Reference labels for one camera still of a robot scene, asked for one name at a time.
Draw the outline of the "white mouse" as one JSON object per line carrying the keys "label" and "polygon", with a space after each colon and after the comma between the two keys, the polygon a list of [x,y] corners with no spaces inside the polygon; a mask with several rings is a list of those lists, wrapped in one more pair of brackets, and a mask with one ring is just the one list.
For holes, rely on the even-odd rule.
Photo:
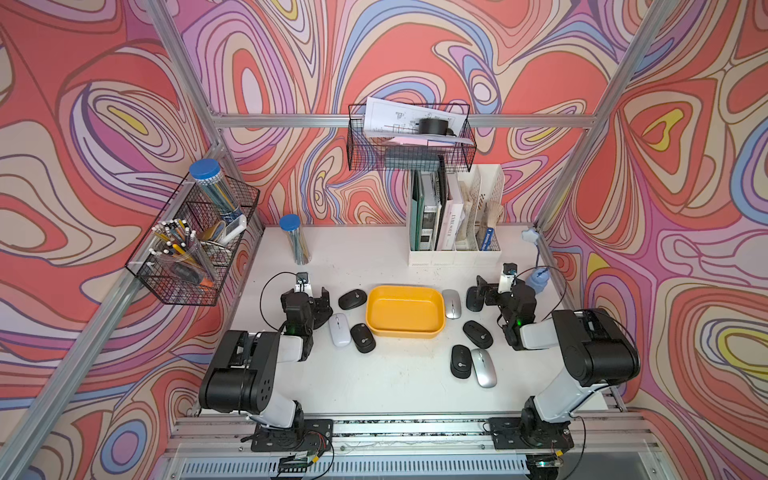
{"label": "white mouse", "polygon": [[345,314],[333,314],[328,320],[328,326],[334,346],[343,348],[352,342],[350,326]]}

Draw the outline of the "black slim mouse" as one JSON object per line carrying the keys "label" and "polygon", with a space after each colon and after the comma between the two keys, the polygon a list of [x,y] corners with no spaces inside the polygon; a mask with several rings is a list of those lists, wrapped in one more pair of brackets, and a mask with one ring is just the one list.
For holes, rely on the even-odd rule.
{"label": "black slim mouse", "polygon": [[465,322],[462,331],[479,349],[487,350],[493,345],[494,340],[490,331],[475,320]]}

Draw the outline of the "black flower sticker mouse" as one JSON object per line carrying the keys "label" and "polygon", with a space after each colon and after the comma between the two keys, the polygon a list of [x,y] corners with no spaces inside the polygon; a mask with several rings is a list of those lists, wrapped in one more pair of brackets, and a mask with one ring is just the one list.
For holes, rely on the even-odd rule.
{"label": "black flower sticker mouse", "polygon": [[375,337],[365,323],[355,324],[350,329],[352,341],[356,349],[362,354],[368,354],[376,348]]}

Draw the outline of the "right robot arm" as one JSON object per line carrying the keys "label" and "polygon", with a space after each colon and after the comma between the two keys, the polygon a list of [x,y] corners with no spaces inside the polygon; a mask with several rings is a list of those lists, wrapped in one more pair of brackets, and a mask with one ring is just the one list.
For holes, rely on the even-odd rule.
{"label": "right robot arm", "polygon": [[466,306],[497,307],[505,341],[516,351],[559,349],[563,368],[522,410],[521,422],[530,432],[567,426],[594,393],[640,372],[637,348],[602,308],[554,310],[537,322],[534,288],[518,279],[491,284],[480,276],[467,291]]}

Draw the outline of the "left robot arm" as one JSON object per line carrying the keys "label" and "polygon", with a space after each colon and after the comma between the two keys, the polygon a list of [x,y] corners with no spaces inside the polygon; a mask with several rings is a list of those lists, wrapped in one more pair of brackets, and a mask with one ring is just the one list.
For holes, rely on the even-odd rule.
{"label": "left robot arm", "polygon": [[271,429],[303,427],[299,401],[277,391],[277,365],[306,361],[314,346],[314,331],[330,319],[333,310],[326,289],[318,297],[285,292],[281,305],[286,320],[278,330],[229,330],[223,335],[200,386],[201,408],[246,413]]}

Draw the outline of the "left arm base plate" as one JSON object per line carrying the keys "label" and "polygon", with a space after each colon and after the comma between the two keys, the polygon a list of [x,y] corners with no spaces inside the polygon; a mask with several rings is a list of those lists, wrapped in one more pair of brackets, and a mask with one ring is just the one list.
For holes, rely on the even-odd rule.
{"label": "left arm base plate", "polygon": [[325,418],[298,421],[285,429],[256,424],[254,433],[243,442],[256,453],[319,453],[330,448],[333,429],[334,421]]}

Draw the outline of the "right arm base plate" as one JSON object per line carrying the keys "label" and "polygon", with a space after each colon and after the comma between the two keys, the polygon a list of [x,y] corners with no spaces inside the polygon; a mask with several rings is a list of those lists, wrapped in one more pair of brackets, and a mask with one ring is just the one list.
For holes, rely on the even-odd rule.
{"label": "right arm base plate", "polygon": [[566,452],[574,447],[570,423],[548,423],[522,417],[492,417],[488,430],[494,448],[501,450],[547,450]]}

